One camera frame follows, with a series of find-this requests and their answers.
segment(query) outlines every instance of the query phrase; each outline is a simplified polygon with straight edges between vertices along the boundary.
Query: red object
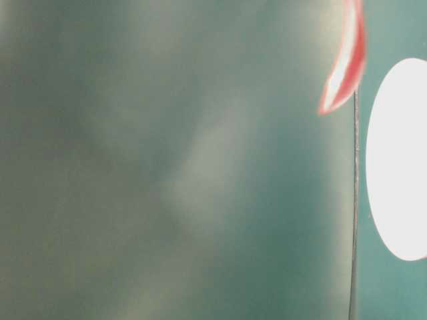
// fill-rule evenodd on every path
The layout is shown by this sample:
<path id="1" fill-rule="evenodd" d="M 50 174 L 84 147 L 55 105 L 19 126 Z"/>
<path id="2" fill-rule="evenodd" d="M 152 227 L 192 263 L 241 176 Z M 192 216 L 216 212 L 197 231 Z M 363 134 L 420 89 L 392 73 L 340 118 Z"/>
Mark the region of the red object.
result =
<path id="1" fill-rule="evenodd" d="M 340 52 L 326 81 L 320 115 L 341 107 L 359 86 L 366 64 L 366 35 L 362 0 L 344 0 L 344 32 Z"/>

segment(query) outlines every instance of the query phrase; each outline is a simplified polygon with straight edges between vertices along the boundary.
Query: black line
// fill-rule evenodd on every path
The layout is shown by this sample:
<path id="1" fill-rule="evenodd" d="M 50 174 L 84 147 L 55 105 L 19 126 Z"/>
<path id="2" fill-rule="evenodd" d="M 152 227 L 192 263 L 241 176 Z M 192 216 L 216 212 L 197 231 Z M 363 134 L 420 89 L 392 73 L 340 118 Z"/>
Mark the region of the black line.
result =
<path id="1" fill-rule="evenodd" d="M 359 92 L 354 91 L 354 200 L 353 200 L 353 248 L 352 248 L 352 279 L 350 283 L 350 305 L 348 319 L 356 318 L 356 254 L 358 238 L 358 210 L 359 210 Z"/>

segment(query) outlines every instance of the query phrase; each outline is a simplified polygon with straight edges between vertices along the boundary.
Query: white circle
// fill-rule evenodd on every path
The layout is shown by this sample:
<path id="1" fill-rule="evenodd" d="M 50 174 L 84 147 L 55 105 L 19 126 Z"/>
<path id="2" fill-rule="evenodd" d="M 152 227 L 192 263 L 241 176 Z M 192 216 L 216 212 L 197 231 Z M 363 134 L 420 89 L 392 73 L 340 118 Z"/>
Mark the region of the white circle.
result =
<path id="1" fill-rule="evenodd" d="M 427 61 L 405 59 L 384 78 L 369 122 L 366 182 L 387 248 L 407 261 L 427 257 Z"/>

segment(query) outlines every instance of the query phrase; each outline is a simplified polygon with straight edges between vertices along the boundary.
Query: dark green background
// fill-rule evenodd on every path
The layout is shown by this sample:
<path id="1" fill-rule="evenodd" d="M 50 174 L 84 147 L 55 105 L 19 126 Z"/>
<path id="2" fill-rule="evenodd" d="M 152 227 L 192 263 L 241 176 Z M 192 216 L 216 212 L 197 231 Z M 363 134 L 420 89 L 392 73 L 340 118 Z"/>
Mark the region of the dark green background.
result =
<path id="1" fill-rule="evenodd" d="M 369 116 L 383 78 L 402 59 L 427 60 L 427 4 L 421 0 L 366 1 L 364 8 L 369 52 L 360 89 L 358 319 L 427 319 L 427 261 L 401 261 L 384 246 L 370 214 L 364 175 Z"/>
<path id="2" fill-rule="evenodd" d="M 346 319 L 353 111 L 316 115 L 342 4 L 1 1 L 0 318 Z M 363 148 L 425 9 L 365 3 Z M 425 319 L 363 174 L 359 318 Z"/>

